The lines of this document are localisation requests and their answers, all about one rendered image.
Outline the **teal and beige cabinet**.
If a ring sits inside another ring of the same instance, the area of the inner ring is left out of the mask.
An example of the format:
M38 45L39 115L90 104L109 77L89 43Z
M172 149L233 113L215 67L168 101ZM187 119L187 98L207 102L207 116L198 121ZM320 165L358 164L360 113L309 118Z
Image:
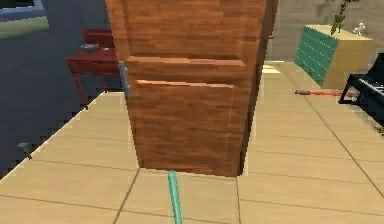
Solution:
M373 40L330 25L305 25L295 64L323 89L341 89L351 73L367 67Z

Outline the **brown wooden room door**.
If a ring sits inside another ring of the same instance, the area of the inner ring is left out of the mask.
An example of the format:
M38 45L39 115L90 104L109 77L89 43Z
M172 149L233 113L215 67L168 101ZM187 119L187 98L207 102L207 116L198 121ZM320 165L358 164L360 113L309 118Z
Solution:
M104 0L142 168L242 174L278 0Z

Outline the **dark red wooden table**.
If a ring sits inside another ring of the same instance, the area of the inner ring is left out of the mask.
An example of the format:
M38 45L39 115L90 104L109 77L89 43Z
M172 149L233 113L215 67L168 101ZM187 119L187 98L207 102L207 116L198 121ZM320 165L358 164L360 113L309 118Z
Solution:
M104 77L118 76L119 68L115 53L112 31L110 29L88 29L82 31L84 44L97 44L95 52L81 51L66 58L71 75L76 82L85 108L88 108L88 98L85 96L81 81L81 74L94 74L100 77L103 91L106 92Z

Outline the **green house plant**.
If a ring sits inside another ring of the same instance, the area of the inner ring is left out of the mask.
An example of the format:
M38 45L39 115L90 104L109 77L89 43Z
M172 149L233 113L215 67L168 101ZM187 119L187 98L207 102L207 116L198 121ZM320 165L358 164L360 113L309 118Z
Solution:
M347 6L351 3L358 3L360 0L343 0L340 4L340 10L337 14L334 15L334 22L330 30L330 34L334 35L336 32L341 32L341 27L343 24L343 21L346 18L345 10Z

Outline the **teal stick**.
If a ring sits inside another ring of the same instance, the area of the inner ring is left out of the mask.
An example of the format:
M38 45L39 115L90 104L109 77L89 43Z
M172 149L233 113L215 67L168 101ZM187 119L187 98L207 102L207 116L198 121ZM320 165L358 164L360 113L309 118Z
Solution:
M169 185L169 192L170 192L171 204L172 204L173 215L174 215L174 223L182 224L178 182L177 182L176 172L174 170L170 170L168 172L168 185Z

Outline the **window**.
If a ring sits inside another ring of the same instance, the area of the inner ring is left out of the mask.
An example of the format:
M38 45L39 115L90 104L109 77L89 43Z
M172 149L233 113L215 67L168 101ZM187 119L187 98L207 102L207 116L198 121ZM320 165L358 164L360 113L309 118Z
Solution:
M0 0L0 39L49 29L45 0Z

